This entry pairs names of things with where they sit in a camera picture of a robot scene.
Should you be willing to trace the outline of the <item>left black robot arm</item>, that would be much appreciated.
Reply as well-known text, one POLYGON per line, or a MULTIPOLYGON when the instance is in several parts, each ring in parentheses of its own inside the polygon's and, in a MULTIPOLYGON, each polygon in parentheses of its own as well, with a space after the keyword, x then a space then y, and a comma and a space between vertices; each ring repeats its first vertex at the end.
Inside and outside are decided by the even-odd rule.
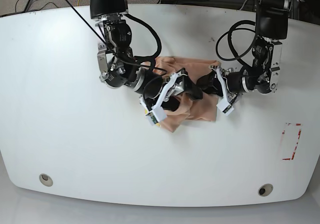
POLYGON ((211 72, 197 81, 197 86, 205 93, 221 97, 217 108, 224 114, 233 111, 233 104, 243 93, 257 90, 261 94, 270 94, 277 90, 282 40, 287 38, 291 0, 253 1, 256 7, 255 21, 239 21, 222 35, 227 38, 233 54, 229 61, 238 61, 242 68, 235 72, 232 68, 211 65, 211 72), (238 54, 232 34, 245 30, 247 25, 254 26, 255 35, 248 49, 238 54))

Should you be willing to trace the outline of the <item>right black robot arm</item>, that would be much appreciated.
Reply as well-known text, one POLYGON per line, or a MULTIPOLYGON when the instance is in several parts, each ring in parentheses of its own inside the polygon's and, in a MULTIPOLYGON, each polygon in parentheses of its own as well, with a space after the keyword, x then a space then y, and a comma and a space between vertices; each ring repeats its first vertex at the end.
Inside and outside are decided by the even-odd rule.
POLYGON ((147 112, 156 109, 175 111, 180 105, 178 95, 191 100, 203 98, 202 90, 190 79, 185 68, 171 74, 156 66, 162 43, 155 30, 128 12, 127 0, 90 0, 90 17, 96 21, 93 31, 99 38, 98 65, 100 80, 111 88, 127 86, 140 94, 147 112), (156 40, 156 52, 135 56, 130 44, 132 31, 123 17, 147 28, 156 40))

